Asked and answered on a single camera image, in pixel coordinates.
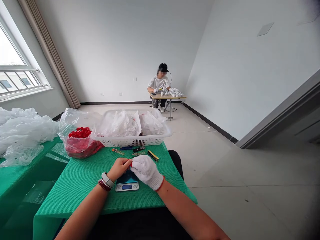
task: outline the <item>cotton work glove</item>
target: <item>cotton work glove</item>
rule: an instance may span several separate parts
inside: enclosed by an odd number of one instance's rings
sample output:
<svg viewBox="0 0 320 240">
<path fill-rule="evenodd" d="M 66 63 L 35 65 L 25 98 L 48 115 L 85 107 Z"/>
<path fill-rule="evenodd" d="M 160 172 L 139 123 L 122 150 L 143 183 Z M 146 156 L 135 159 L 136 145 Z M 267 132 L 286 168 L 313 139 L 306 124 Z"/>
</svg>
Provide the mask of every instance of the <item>cotton work glove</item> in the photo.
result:
<svg viewBox="0 0 320 240">
<path fill-rule="evenodd" d="M 153 191 L 159 190 L 164 176 L 159 173 L 156 164 L 148 155 L 134 157 L 131 166 L 130 170 L 141 182 L 151 187 Z"/>
</svg>

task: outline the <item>tiled floor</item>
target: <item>tiled floor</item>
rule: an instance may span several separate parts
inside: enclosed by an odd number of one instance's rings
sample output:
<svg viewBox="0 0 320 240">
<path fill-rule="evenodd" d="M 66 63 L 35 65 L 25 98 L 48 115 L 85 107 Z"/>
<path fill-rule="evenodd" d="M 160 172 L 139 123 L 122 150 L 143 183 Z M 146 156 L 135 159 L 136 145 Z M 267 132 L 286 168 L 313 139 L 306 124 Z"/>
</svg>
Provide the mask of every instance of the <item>tiled floor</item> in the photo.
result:
<svg viewBox="0 0 320 240">
<path fill-rule="evenodd" d="M 173 107 L 174 119 L 167 121 L 173 135 L 165 144 L 179 153 L 198 205 L 231 239 L 307 239 L 320 200 L 319 147 L 281 135 L 263 149 L 242 150 L 181 104 Z M 110 109 L 149 104 L 80 108 Z"/>
</svg>

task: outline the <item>plastic bag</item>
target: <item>plastic bag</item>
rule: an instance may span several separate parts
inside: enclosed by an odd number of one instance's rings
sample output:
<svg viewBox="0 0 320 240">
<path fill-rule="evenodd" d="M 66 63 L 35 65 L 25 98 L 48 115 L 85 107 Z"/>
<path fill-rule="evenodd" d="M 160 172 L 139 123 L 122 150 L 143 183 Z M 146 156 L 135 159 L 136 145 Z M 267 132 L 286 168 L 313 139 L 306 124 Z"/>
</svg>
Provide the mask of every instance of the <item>plastic bag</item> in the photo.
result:
<svg viewBox="0 0 320 240">
<path fill-rule="evenodd" d="M 162 123 L 166 121 L 166 117 L 162 117 L 161 113 L 155 110 L 146 111 L 140 115 L 141 131 L 142 135 L 159 135 L 163 130 Z"/>
<path fill-rule="evenodd" d="M 42 152 L 43 146 L 37 141 L 29 139 L 28 135 L 16 135 L 15 142 L 8 146 L 3 156 L 6 161 L 0 167 L 26 166 Z"/>
<path fill-rule="evenodd" d="M 94 140 L 101 119 L 102 116 L 99 113 L 83 112 L 72 108 L 67 108 L 64 111 L 59 123 L 58 134 L 64 143 L 68 156 L 86 158 L 104 147 L 100 141 Z M 91 134 L 87 138 L 69 137 L 72 131 L 77 131 L 77 128 L 80 127 L 88 127 Z"/>
<path fill-rule="evenodd" d="M 0 107 L 0 126 L 6 123 L 9 119 L 17 117 L 31 117 L 35 116 L 37 113 L 34 108 L 28 108 L 23 110 L 21 108 L 13 108 L 11 111 L 5 110 Z"/>
<path fill-rule="evenodd" d="M 135 121 L 138 118 L 138 111 L 134 118 L 129 116 L 125 110 L 115 112 L 114 117 L 107 114 L 101 122 L 99 132 L 104 137 L 138 136 L 141 133 L 140 125 Z"/>
<path fill-rule="evenodd" d="M 33 108 L 0 109 L 0 167 L 25 166 L 43 150 L 40 145 L 53 141 L 59 124 L 48 116 L 39 116 Z"/>
</svg>

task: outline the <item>baseboard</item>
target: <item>baseboard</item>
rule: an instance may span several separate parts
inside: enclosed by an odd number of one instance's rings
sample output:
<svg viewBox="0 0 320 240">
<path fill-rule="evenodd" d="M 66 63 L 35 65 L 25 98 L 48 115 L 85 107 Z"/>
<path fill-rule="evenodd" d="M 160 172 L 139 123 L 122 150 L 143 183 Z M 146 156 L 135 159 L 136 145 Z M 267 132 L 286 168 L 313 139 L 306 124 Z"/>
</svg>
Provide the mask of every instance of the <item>baseboard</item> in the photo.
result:
<svg viewBox="0 0 320 240">
<path fill-rule="evenodd" d="M 181 101 L 171 101 L 172 103 L 181 103 Z M 80 103 L 81 105 L 100 105 L 100 104 L 142 104 L 148 103 L 151 104 L 151 101 L 138 101 L 138 102 L 84 102 Z"/>
<path fill-rule="evenodd" d="M 214 124 L 211 122 L 209 119 L 207 119 L 205 116 L 202 114 L 198 113 L 196 110 L 194 110 L 192 107 L 187 105 L 186 103 L 183 103 L 183 105 L 188 108 L 191 112 L 193 112 L 195 115 L 197 115 L 199 118 L 201 118 L 203 121 L 208 123 L 211 127 L 213 127 L 215 130 L 217 130 L 219 133 L 221 133 L 223 136 L 225 136 L 228 140 L 230 140 L 232 143 L 236 144 L 238 140 L 233 137 L 231 134 L 227 133 L 225 130 L 220 128 L 218 125 Z"/>
<path fill-rule="evenodd" d="M 181 101 L 171 101 L 172 103 L 181 103 Z M 86 103 L 80 103 L 81 105 L 100 105 L 100 104 L 141 104 L 141 103 L 149 103 L 151 104 L 152 102 L 148 102 L 148 101 L 140 101 L 140 102 L 86 102 Z M 62 114 L 64 113 L 64 111 L 62 113 L 60 113 L 59 115 L 55 116 L 52 120 L 53 121 L 57 121 L 61 118 Z"/>
<path fill-rule="evenodd" d="M 58 121 L 61 118 L 63 113 L 64 113 L 64 111 L 62 113 L 60 113 L 59 115 L 55 116 L 52 120 L 53 121 Z"/>
</svg>

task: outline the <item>green table cover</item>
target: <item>green table cover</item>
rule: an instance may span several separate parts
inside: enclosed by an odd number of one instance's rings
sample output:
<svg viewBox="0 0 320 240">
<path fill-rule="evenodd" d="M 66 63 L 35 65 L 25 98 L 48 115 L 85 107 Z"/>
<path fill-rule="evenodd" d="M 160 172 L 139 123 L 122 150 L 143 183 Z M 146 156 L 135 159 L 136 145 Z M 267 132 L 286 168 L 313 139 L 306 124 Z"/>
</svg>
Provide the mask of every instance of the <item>green table cover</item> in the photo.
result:
<svg viewBox="0 0 320 240">
<path fill-rule="evenodd" d="M 71 216 L 82 200 L 98 183 L 101 173 L 108 172 L 117 158 L 132 157 L 132 150 L 124 150 L 125 155 L 121 156 L 112 152 L 111 149 L 103 148 L 86 159 L 70 159 L 34 217 L 33 239 L 52 239 L 61 224 L 61 219 Z M 166 180 L 197 204 L 197 199 L 186 186 L 174 166 L 165 144 L 146 146 L 144 151 L 147 152 L 148 150 L 159 157 L 159 161 L 156 163 L 157 168 L 165 176 Z M 137 191 L 115 192 L 111 190 L 102 214 L 164 206 L 158 194 L 139 181 L 139 189 Z"/>
<path fill-rule="evenodd" d="M 0 239 L 32 239 L 34 215 L 69 161 L 59 137 L 42 145 L 29 165 L 0 168 Z"/>
</svg>

